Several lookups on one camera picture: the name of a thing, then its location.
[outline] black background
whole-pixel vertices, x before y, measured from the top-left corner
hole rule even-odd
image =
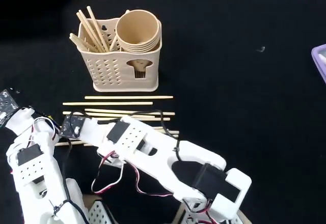
[[[169,128],[252,178],[241,209],[253,223],[322,221],[326,86],[311,49],[326,43],[326,0],[0,0],[0,85],[13,88],[20,105],[60,123],[61,111],[71,109],[62,102],[99,94],[68,39],[77,33],[75,13],[87,5],[99,19],[140,8],[161,20],[159,88],[153,94],[175,99],[154,108],[174,110]],[[22,223],[5,157],[14,135],[2,130],[0,139],[0,218]],[[59,162],[65,151],[56,149]],[[90,192],[98,163],[95,148],[74,147],[68,175],[83,193]],[[195,173],[192,166],[177,168],[183,179]],[[117,175],[104,167],[99,184]],[[137,194],[134,177],[127,169],[122,183],[104,195],[117,221],[171,221],[177,202]],[[163,191],[145,175],[140,186]]]

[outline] white plastic basket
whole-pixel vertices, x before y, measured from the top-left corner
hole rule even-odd
[[[100,26],[106,29],[104,38],[108,38],[109,44],[115,36],[116,23],[119,18],[98,20]],[[78,36],[91,43],[84,27],[79,25]],[[158,63],[162,48],[162,36],[159,47],[147,53],[131,53],[120,51],[118,41],[114,51],[107,53],[92,53],[78,49],[83,57],[88,71],[93,80],[94,89],[99,92],[152,92],[158,87]],[[127,62],[131,60],[150,61],[146,67],[146,73],[142,78],[137,78],[134,67]]]

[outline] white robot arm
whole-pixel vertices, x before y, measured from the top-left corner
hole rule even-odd
[[[4,108],[1,101],[4,94],[0,94],[0,125],[10,115],[5,126],[18,136],[7,151],[7,159],[13,169],[27,224],[57,223],[58,220],[69,224],[88,223],[78,184],[67,179],[68,190],[65,189],[53,157],[60,136],[77,138],[98,147],[103,164],[123,171],[124,164],[128,163],[136,173],[140,169],[157,179],[170,192],[164,196],[173,195],[187,206],[182,223],[197,224],[203,220],[202,223],[214,224],[233,219],[251,185],[250,177],[237,169],[224,173],[226,162],[219,155],[188,141],[178,142],[132,117],[99,125],[94,118],[70,115],[57,135],[58,128],[47,123],[48,118],[32,117],[32,108],[20,109],[13,100],[9,104],[11,109]],[[179,181],[171,169],[179,159],[203,165],[192,186]]]
[[[84,217],[88,216],[80,188],[75,180],[62,178],[53,157],[59,130],[49,118],[34,119],[34,114],[30,107],[19,108],[7,91],[0,93],[0,125],[18,136],[6,155],[19,193],[24,223],[84,223],[78,210],[66,203],[70,199]]]
[[[178,143],[129,116],[106,125],[98,125],[94,118],[67,116],[61,135],[77,136],[97,146],[97,153],[104,158],[114,152],[115,157],[111,154],[104,164],[122,167],[129,163],[155,178],[175,199],[187,204],[187,212],[196,221],[193,223],[233,219],[251,185],[250,177],[238,169],[224,173],[226,162],[219,155],[188,141]],[[173,173],[172,164],[178,157],[203,165],[193,186],[182,183]]]

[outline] circuit board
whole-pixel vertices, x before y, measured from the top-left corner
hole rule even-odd
[[[15,100],[10,96],[7,90],[0,93],[0,127],[6,122],[7,118],[15,113],[18,105]]]
[[[85,117],[82,116],[71,116],[70,115],[65,117],[65,120],[63,122],[61,131],[59,133],[59,136],[64,136],[64,137],[68,137],[68,138],[76,138],[75,134],[79,134],[79,132],[81,131],[83,125],[84,125],[84,121],[85,121]]]

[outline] stack of paper cups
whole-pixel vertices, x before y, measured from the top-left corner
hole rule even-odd
[[[118,20],[116,35],[124,51],[150,52],[159,45],[159,21],[148,11],[132,10]]]

